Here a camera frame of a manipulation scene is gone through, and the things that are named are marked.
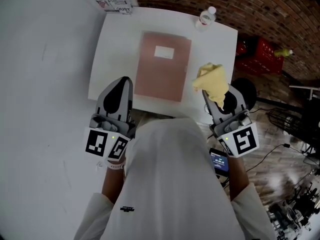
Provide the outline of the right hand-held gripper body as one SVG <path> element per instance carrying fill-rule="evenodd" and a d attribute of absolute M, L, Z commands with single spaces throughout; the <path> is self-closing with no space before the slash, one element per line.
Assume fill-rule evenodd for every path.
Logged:
<path fill-rule="evenodd" d="M 257 125 L 247 109 L 213 126 L 211 131 L 229 157 L 242 157 L 260 147 Z"/>

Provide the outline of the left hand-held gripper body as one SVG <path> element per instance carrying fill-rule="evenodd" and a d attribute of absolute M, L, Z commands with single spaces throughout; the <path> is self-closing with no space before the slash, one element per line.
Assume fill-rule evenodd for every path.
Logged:
<path fill-rule="evenodd" d="M 84 151 L 109 162 L 119 162 L 135 134 L 133 121 L 124 122 L 95 113 L 84 130 Z"/>

